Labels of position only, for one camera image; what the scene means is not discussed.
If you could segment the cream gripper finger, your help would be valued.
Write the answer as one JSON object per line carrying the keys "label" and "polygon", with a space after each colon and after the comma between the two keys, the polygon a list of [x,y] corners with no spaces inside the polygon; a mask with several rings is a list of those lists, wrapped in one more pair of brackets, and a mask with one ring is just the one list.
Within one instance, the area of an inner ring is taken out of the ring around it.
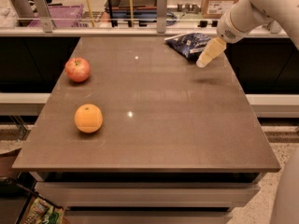
{"label": "cream gripper finger", "polygon": [[226,42],[220,37],[212,38],[200,54],[196,65],[200,68],[206,67],[226,49]]}

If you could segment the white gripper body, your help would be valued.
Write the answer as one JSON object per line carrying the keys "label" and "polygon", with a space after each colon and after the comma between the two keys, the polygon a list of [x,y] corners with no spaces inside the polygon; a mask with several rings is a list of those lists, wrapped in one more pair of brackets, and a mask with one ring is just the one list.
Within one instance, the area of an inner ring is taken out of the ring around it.
{"label": "white gripper body", "polygon": [[233,5],[220,18],[217,35],[226,43],[234,44],[250,32],[251,19],[248,6]]}

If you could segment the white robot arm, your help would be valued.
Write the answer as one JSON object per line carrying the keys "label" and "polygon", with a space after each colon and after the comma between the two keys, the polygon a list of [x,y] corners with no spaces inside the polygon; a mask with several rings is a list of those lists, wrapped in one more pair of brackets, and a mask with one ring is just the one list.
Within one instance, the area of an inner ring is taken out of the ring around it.
{"label": "white robot arm", "polygon": [[[207,66],[256,27],[276,21],[299,48],[299,0],[239,0],[220,18],[217,36],[200,54],[196,64]],[[299,224],[299,148],[289,157],[280,177],[270,224]]]}

